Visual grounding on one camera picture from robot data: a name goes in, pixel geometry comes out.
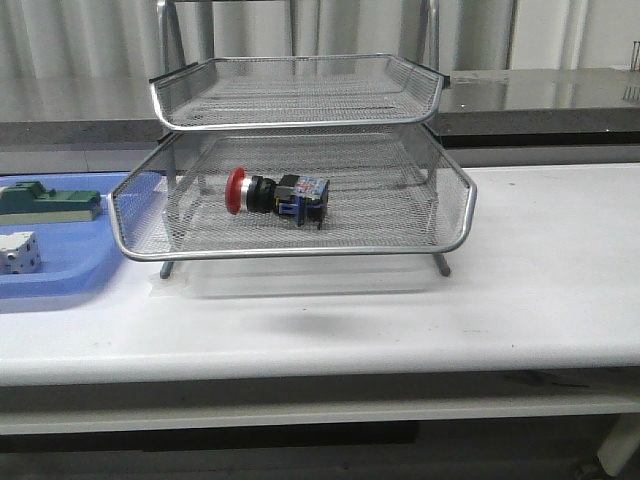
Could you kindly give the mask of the silver mesh top tray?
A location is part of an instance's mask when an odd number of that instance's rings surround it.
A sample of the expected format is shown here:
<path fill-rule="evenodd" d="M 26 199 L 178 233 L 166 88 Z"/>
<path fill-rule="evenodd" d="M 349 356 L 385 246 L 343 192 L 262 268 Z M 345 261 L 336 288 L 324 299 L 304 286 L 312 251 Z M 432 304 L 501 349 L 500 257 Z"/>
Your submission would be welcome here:
<path fill-rule="evenodd" d="M 411 124 L 432 117 L 447 76 L 391 54 L 225 57 L 154 78 L 173 131 Z"/>

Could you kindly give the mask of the white table leg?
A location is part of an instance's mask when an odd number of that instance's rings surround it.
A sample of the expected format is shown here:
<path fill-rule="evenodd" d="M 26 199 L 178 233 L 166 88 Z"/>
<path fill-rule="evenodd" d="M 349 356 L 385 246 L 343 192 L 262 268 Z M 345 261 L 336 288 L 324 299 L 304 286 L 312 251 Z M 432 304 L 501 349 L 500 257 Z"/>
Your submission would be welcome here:
<path fill-rule="evenodd" d="M 617 477 L 639 448 L 639 414 L 622 414 L 606 435 L 599 449 L 597 460 L 603 471 Z"/>

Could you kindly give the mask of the silver mesh tray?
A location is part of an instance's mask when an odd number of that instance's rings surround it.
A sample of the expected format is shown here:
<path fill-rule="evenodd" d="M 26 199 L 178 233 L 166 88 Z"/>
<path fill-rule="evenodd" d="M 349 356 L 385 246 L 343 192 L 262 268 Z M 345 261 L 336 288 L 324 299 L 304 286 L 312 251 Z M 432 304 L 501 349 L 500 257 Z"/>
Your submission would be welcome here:
<path fill-rule="evenodd" d="M 411 124 L 432 117 L 447 76 L 391 54 L 225 57 L 154 78 L 173 131 Z"/>
<path fill-rule="evenodd" d="M 477 188 L 420 125 L 174 133 L 108 198 L 138 261 L 458 248 Z"/>

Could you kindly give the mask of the red emergency stop button switch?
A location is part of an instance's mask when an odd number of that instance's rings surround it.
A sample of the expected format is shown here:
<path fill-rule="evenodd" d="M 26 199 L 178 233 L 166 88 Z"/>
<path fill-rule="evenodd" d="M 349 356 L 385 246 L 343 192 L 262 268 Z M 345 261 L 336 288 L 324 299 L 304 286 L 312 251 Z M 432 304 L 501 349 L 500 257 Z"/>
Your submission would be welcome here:
<path fill-rule="evenodd" d="M 327 214 L 330 180 L 286 174 L 279 181 L 249 175 L 234 168 L 225 186 L 225 206 L 229 213 L 274 213 L 293 219 L 298 227 L 316 223 L 320 230 Z"/>

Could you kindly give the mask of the green terminal block module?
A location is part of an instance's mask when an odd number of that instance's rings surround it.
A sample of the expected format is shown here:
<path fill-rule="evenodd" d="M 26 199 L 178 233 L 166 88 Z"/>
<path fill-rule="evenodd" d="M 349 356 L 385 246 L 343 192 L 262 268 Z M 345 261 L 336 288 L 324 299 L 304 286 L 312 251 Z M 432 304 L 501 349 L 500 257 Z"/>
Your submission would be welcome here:
<path fill-rule="evenodd" d="M 46 189 L 40 181 L 1 188 L 2 225 L 93 221 L 101 212 L 95 190 Z"/>

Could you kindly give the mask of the white grey circuit breaker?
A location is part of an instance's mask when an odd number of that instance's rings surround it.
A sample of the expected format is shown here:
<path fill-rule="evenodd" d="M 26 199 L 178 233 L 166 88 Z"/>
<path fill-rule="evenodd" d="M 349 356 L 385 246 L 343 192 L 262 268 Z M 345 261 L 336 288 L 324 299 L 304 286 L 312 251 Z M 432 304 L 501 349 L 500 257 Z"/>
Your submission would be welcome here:
<path fill-rule="evenodd" d="M 39 243 L 33 231 L 1 235 L 1 274 L 35 273 L 41 264 Z"/>

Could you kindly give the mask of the grey back counter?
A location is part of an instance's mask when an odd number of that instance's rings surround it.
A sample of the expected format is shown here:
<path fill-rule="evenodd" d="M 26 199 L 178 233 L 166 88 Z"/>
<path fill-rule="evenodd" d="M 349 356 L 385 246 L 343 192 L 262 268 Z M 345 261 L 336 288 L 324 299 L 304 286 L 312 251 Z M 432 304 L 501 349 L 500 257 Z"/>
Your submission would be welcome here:
<path fill-rule="evenodd" d="M 639 75 L 613 68 L 451 73 L 433 134 L 453 148 L 639 141 Z M 150 143 L 163 128 L 143 77 L 9 78 L 1 143 Z"/>

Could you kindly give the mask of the blue plastic tray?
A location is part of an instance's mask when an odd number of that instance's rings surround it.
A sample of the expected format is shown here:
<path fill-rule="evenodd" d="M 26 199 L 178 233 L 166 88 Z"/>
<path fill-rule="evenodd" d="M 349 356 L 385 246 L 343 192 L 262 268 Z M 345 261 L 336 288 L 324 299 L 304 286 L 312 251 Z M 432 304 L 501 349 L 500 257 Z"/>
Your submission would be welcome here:
<path fill-rule="evenodd" d="M 106 283 L 123 259 L 114 241 L 107 195 L 125 176 L 124 172 L 109 172 L 2 177 L 2 186 L 38 180 L 46 189 L 98 191 L 102 213 L 84 222 L 3 225 L 3 234 L 33 232 L 41 263 L 33 273 L 3 274 L 1 298 L 66 296 L 89 292 Z"/>

